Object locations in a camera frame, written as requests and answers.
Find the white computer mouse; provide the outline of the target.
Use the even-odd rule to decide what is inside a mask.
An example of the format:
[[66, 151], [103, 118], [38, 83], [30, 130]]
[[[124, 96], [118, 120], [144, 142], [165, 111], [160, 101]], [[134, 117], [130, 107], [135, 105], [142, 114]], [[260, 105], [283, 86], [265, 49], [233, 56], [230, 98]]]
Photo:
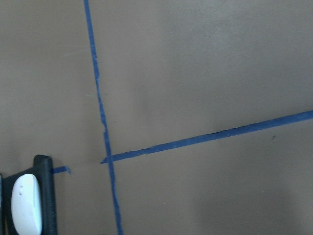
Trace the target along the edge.
[[33, 174], [17, 178], [11, 194], [11, 214], [19, 235], [40, 235], [43, 229], [40, 187]]

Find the black mouse pad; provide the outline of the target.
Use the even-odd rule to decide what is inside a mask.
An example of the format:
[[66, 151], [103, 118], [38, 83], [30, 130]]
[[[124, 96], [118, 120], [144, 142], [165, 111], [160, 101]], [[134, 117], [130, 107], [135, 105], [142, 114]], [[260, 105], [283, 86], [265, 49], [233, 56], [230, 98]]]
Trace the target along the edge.
[[53, 161], [50, 156], [45, 155], [36, 155], [31, 168], [5, 178], [2, 177], [2, 226], [0, 226], [0, 233], [2, 235], [18, 235], [11, 214], [11, 194], [15, 181], [24, 174], [33, 174], [39, 183], [43, 219], [41, 235], [56, 235], [58, 229]]

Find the grey laptop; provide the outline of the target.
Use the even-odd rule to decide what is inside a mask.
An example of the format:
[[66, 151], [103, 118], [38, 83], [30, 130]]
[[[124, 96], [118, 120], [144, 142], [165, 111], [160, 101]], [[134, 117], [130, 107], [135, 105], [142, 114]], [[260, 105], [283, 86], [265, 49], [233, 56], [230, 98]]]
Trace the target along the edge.
[[0, 174], [0, 225], [2, 226], [2, 175]]

